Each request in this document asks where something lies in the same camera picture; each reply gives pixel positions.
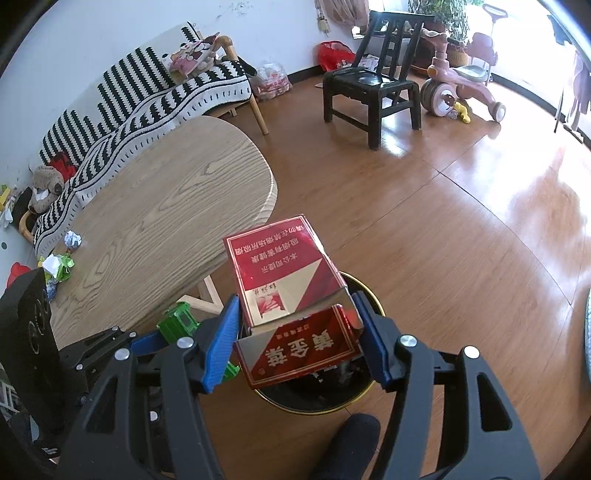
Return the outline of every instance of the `red object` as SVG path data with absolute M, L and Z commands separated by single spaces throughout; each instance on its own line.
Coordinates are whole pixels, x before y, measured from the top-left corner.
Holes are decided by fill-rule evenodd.
M 355 53 L 340 41 L 324 41 L 318 46 L 318 63 L 325 72 L 353 63 L 354 59 Z
M 61 176 L 64 177 L 64 183 L 70 180 L 77 170 L 65 152 L 58 152 L 53 155 L 48 165 L 61 173 Z
M 238 354 L 244 364 L 240 348 Z M 277 328 L 264 354 L 245 372 L 250 385 L 261 388 L 332 367 L 360 354 L 343 307 L 334 305 Z
M 21 276 L 23 273 L 30 272 L 31 269 L 26 265 L 21 265 L 19 262 L 14 262 L 10 267 L 10 275 L 8 276 L 8 280 L 6 282 L 6 288 L 8 288 L 12 282 L 14 282 L 17 277 Z
M 251 388 L 359 355 L 363 328 L 340 273 L 304 216 L 224 239 L 249 336 L 235 344 Z

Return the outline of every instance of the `metal screw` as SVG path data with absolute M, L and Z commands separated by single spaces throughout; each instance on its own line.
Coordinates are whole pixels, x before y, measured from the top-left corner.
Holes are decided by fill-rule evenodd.
M 129 358 L 129 350 L 127 348 L 120 348 L 115 352 L 116 360 L 127 360 Z
M 406 347 L 417 346 L 417 339 L 412 335 L 402 335 L 400 337 L 400 343 Z
M 179 348 L 191 348 L 195 341 L 191 337 L 181 337 L 177 340 Z
M 464 347 L 464 353 L 466 354 L 466 356 L 468 358 L 478 358 L 480 356 L 480 352 L 478 351 L 478 348 L 476 348 L 475 346 L 472 346 L 472 345 L 468 345 L 467 347 Z

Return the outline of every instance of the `potted plant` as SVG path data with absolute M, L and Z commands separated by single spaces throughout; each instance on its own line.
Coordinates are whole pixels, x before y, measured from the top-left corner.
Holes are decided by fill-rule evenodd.
M 434 22 L 425 24 L 428 30 L 449 32 L 450 42 L 447 48 L 447 59 L 452 67 L 467 65 L 469 58 L 465 53 L 468 41 L 468 18 L 466 5 L 481 5 L 483 0 L 408 0 L 408 11 L 416 14 L 435 15 Z M 417 49 L 414 64 L 420 69 L 431 65 L 433 49 L 428 42 L 422 41 Z

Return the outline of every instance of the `curtain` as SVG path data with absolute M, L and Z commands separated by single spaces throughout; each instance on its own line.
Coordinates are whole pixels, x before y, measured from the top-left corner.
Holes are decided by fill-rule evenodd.
M 347 27 L 359 27 L 364 32 L 369 24 L 368 0 L 323 0 L 326 16 Z

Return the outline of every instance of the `black and white striped blanket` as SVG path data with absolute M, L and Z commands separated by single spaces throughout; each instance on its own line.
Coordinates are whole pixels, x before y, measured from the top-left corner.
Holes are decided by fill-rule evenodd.
M 176 32 L 191 41 L 194 31 L 187 25 L 190 27 L 177 27 Z M 191 117 L 251 96 L 250 84 L 237 61 L 225 61 L 175 86 L 151 47 L 136 49 L 114 65 L 94 91 L 100 95 L 95 103 L 99 119 L 93 121 L 84 115 L 81 120 L 80 109 L 72 108 L 43 138 L 43 163 L 64 151 L 79 169 L 37 219 L 33 243 L 38 257 L 53 250 L 97 192 L 151 143 Z

